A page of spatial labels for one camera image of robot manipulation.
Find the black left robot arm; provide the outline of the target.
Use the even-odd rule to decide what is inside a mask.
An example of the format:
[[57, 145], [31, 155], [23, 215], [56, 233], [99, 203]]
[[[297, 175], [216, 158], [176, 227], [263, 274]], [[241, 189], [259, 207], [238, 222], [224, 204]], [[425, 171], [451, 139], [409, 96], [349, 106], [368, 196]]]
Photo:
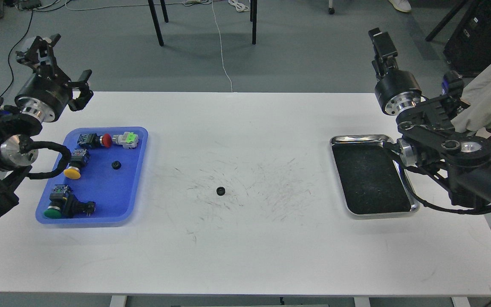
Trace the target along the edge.
[[31, 46], [16, 52], [16, 61], [32, 70], [13, 105], [0, 97], [0, 218], [19, 204], [15, 191], [25, 178], [56, 177], [71, 160], [70, 150], [49, 141], [33, 141], [45, 122], [57, 121], [64, 109], [80, 111], [93, 97], [84, 70], [72, 81], [57, 65], [53, 48], [59, 34], [33, 37]]

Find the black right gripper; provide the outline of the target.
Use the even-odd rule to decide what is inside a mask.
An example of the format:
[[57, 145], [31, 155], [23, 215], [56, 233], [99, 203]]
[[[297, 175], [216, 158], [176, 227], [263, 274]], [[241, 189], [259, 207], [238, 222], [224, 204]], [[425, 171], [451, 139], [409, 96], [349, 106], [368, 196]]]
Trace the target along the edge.
[[389, 33], [376, 27], [369, 30], [368, 35], [375, 52], [371, 64], [378, 81], [375, 86], [376, 99], [383, 113], [397, 116], [420, 102], [422, 90], [411, 72], [398, 70], [398, 51]]

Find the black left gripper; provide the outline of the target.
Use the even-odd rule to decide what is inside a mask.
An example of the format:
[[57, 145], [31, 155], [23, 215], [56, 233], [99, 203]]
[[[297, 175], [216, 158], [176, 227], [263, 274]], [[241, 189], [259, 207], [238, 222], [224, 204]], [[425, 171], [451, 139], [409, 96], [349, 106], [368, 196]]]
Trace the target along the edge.
[[[43, 105], [47, 109], [43, 122], [57, 121], [67, 105], [73, 112], [83, 110], [94, 96], [88, 83], [92, 70], [84, 70], [78, 81], [68, 82], [67, 87], [52, 80], [62, 76], [53, 54], [53, 47], [60, 38], [60, 34], [48, 38], [37, 36], [30, 39], [30, 47], [16, 51], [16, 61], [37, 75], [31, 75], [26, 81], [15, 96], [15, 104], [23, 110], [31, 104]], [[79, 95], [72, 99], [73, 89], [78, 89]]]

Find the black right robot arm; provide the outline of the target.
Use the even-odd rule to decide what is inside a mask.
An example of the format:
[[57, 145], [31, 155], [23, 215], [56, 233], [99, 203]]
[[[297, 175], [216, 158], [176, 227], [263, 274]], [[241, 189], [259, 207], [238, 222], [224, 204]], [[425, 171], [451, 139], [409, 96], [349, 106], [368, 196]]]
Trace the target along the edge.
[[466, 108], [461, 101], [462, 79], [454, 71], [443, 78], [443, 94], [423, 100], [422, 92], [408, 71], [397, 65], [397, 49], [387, 32], [368, 32], [375, 57], [375, 96], [383, 113], [396, 117], [402, 137], [386, 150], [394, 153], [399, 170], [429, 176], [444, 188], [451, 204], [447, 209], [418, 198], [425, 207], [455, 214], [491, 212], [491, 142], [457, 132], [451, 120]]

